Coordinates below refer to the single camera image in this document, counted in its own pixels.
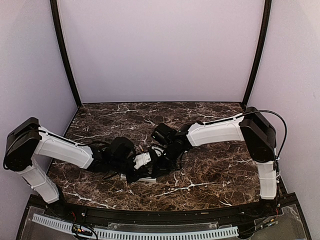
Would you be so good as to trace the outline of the white remote control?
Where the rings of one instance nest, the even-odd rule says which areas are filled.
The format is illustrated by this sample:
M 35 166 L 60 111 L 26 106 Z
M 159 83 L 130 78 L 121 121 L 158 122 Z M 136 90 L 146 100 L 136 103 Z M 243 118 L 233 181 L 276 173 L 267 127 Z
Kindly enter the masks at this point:
M 126 181 L 127 178 L 124 174 L 120 174 L 120 179 Z M 137 182 L 144 182 L 144 183 L 156 183 L 157 179 L 156 178 L 150 178 L 150 177 L 145 177 L 145 178 L 140 178 L 137 180 Z

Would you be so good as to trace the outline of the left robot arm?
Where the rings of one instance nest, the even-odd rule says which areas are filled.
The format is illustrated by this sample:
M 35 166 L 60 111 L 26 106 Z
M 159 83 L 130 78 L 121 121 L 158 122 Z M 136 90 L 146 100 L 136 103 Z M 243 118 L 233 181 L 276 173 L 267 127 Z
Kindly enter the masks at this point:
M 148 176 L 147 165 L 152 161 L 149 152 L 138 154 L 125 137 L 116 137 L 111 143 L 81 144 L 48 131 L 35 117 L 27 119 L 7 136 L 3 167 L 22 176 L 60 218 L 67 218 L 71 208 L 62 200 L 58 186 L 36 162 L 36 155 L 93 173 L 124 174 L 128 183 Z

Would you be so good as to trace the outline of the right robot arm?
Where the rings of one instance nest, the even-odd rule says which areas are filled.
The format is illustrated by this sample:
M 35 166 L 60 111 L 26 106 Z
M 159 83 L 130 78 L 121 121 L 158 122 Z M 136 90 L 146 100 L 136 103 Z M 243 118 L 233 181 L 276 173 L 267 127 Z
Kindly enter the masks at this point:
M 264 113 L 278 116 L 271 110 L 258 110 L 252 106 L 244 113 L 209 122 L 197 121 L 184 125 L 180 130 L 160 123 L 151 136 L 165 146 L 161 158 L 167 164 L 193 147 L 229 141 L 245 142 L 250 157 L 257 165 L 260 183 L 262 201 L 255 205 L 255 213 L 266 217 L 275 208 L 273 200 L 277 196 L 281 151 L 276 149 L 276 129 Z

